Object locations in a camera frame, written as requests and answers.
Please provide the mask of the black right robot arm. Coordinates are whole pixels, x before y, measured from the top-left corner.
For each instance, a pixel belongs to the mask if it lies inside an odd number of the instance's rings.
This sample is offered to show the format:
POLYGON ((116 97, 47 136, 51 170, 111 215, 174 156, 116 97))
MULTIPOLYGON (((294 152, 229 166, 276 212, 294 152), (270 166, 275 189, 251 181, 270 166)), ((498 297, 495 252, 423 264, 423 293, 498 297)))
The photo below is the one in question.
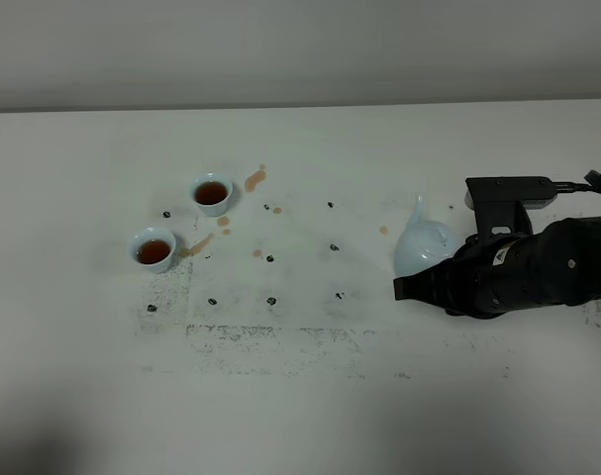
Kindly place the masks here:
POLYGON ((601 217, 567 218, 532 236, 466 244, 429 269, 394 279, 393 286, 397 301, 480 320, 601 300, 601 217))

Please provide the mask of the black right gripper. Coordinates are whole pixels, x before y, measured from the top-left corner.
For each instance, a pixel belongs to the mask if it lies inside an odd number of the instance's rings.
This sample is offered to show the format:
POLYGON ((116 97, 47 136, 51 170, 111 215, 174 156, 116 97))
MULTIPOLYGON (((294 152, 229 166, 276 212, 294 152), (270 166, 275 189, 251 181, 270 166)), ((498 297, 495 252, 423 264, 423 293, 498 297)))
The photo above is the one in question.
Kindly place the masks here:
POLYGON ((532 236, 472 241, 451 259, 393 280, 396 301, 415 300, 450 315, 489 320, 512 311, 577 304, 577 222, 532 236))

